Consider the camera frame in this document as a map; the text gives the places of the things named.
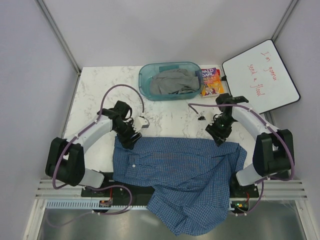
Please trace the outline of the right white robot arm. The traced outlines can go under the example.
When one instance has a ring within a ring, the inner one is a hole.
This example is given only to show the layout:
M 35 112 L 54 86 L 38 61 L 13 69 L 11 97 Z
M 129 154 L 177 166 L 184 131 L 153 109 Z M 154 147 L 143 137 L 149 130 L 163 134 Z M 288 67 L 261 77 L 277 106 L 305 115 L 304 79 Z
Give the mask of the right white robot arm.
M 240 123 L 255 140 L 252 163 L 230 178 L 229 191 L 242 196 L 247 186 L 266 178 L 277 179 L 278 174 L 291 170 L 294 163 L 293 135 L 288 129 L 279 129 L 256 113 L 244 96 L 228 93 L 216 98 L 219 115 L 210 117 L 206 131 L 217 146 L 222 145 L 232 132 L 232 125 Z

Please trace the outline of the whiteboard with red writing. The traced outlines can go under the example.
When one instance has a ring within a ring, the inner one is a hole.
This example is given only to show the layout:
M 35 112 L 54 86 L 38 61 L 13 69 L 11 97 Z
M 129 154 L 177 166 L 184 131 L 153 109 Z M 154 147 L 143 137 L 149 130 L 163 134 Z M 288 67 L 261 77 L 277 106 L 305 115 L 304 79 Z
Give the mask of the whiteboard with red writing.
M 259 114 L 301 99 L 271 39 L 224 61 L 221 66 L 230 94 L 244 96 Z

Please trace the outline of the blue checkered long sleeve shirt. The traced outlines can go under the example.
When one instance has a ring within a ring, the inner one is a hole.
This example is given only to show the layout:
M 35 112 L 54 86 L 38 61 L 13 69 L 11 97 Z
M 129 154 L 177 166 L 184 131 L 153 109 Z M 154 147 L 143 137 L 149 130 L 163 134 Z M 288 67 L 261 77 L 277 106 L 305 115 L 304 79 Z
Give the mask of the blue checkered long sleeve shirt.
M 226 220 L 230 178 L 244 167 L 238 143 L 211 139 L 142 137 L 133 149 L 114 142 L 113 179 L 152 187 L 147 209 L 175 235 L 199 236 Z

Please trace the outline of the Roald Dahl book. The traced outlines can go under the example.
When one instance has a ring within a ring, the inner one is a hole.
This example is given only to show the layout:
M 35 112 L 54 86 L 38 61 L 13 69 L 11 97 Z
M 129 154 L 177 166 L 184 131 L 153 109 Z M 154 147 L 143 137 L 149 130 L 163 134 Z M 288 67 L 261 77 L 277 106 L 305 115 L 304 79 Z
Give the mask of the Roald Dahl book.
M 226 92 L 218 68 L 201 69 L 196 71 L 195 74 L 203 82 L 203 88 L 200 93 L 203 98 L 215 97 Z

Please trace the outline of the teal plastic bin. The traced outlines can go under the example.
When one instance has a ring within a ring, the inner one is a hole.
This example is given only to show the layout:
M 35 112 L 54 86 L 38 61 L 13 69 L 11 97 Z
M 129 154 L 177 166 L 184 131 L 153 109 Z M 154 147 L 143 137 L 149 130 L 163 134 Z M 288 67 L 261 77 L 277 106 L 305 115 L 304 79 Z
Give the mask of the teal plastic bin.
M 190 61 L 150 63 L 138 74 L 140 93 L 150 101 L 187 100 L 204 87 L 201 68 Z

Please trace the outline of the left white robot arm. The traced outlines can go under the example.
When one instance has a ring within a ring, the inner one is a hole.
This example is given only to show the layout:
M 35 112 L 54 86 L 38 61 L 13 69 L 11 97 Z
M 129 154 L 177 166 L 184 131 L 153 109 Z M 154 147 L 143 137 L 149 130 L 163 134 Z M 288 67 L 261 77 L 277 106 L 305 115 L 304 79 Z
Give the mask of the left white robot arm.
M 99 197 L 106 196 L 110 185 L 105 176 L 85 167 L 85 153 L 104 135 L 115 132 L 125 149 L 132 150 L 142 137 L 140 130 L 148 128 L 150 123 L 143 116 L 133 119 L 127 114 L 132 108 L 123 101 L 117 101 L 113 108 L 102 108 L 97 116 L 79 133 L 68 138 L 56 137 L 49 148 L 45 174 L 52 178 L 55 189 L 59 189 L 56 180 L 70 186 L 86 186 Z

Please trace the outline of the grey shirt in bin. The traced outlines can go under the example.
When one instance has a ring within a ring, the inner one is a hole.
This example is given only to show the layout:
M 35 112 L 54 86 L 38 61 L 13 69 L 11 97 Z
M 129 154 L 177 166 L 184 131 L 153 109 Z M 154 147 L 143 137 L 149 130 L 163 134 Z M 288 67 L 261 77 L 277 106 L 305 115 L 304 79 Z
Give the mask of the grey shirt in bin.
M 170 69 L 155 75 L 149 84 L 153 95 L 188 94 L 200 88 L 195 72 L 183 68 Z

